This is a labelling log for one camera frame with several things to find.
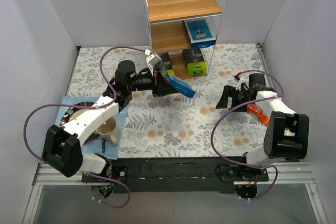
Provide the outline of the black green razor box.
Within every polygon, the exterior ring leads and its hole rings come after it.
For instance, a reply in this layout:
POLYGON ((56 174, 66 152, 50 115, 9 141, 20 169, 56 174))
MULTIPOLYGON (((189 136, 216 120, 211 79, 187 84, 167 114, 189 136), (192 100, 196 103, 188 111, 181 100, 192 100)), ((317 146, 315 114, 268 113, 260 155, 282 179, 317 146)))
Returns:
POLYGON ((155 70, 162 74, 162 76, 165 77, 165 75, 168 73, 172 76, 175 75, 173 66, 171 63, 170 55, 168 52, 159 54, 161 60, 155 65, 155 70))
POLYGON ((182 50, 186 71, 189 76, 206 74, 207 66, 200 48, 182 50))

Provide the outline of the blue Harry's razor box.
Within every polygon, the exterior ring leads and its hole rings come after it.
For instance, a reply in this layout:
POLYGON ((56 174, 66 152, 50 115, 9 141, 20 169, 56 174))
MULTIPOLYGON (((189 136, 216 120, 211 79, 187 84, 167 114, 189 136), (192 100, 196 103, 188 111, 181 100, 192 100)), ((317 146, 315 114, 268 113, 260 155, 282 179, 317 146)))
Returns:
POLYGON ((208 19, 189 19, 183 21, 190 48, 207 48, 216 44, 217 31, 208 19))
POLYGON ((186 82, 184 82, 183 80, 179 79, 178 77, 171 75, 169 73, 167 73, 165 75, 165 79, 166 81, 172 86, 174 87, 178 93, 188 97, 188 98, 193 98, 195 95, 195 90, 193 90, 191 88, 190 85, 188 85, 186 82))

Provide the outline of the orange BIC razor pack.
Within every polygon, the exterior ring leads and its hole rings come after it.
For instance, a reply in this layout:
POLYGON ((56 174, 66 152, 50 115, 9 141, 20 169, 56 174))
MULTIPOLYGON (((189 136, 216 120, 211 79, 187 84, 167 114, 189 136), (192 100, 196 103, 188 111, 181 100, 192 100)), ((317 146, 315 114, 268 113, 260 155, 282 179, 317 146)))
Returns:
POLYGON ((249 104, 247 105, 247 111, 256 115, 265 126, 268 126, 269 118, 259 106, 254 103, 249 104))

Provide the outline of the white wire wooden shelf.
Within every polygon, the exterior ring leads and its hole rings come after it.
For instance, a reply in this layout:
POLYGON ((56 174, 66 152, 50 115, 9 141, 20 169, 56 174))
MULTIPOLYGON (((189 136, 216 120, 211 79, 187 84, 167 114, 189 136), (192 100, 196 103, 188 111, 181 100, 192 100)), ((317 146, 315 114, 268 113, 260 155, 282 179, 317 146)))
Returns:
POLYGON ((215 50, 216 44, 200 48, 207 66, 206 74, 189 76, 182 55, 182 50, 190 49, 183 21, 208 19, 216 29, 218 38, 226 0, 143 0, 143 4, 150 49, 159 54, 168 52, 174 73, 181 79, 206 76, 213 54, 205 50, 215 50))

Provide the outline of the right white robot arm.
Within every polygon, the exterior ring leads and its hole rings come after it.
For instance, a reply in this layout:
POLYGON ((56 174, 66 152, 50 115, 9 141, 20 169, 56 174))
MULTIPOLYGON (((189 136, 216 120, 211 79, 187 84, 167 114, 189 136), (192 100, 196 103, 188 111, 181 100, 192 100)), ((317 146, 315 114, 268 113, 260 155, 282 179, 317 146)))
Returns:
POLYGON ((283 103, 283 92, 277 93, 266 85, 267 73, 261 70, 248 70, 247 73, 247 79, 241 77, 241 72, 234 76, 237 81, 235 86, 224 86, 216 105, 217 109, 225 109, 231 99, 232 104, 225 116, 246 112, 249 105, 255 105, 268 119, 262 146, 245 153, 245 161, 237 168, 238 176, 246 181, 257 174, 257 169, 265 169, 287 159, 305 158, 310 123, 307 115, 297 113, 283 103))

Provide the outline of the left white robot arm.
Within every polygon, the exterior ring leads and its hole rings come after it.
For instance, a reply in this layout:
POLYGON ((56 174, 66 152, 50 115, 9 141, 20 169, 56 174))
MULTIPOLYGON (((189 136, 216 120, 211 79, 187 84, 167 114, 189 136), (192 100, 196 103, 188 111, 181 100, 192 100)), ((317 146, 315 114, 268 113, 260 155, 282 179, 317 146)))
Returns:
POLYGON ((132 100, 134 91, 151 90, 155 97, 177 93, 159 72, 144 69, 143 73, 136 73, 135 64, 130 60, 118 64, 111 83, 112 87, 107 88, 93 106, 71 122, 53 125, 47 131, 42 159, 66 177, 83 172, 93 173, 100 182, 108 181, 112 170, 107 166, 107 159, 81 150, 88 137, 121 112, 132 100))

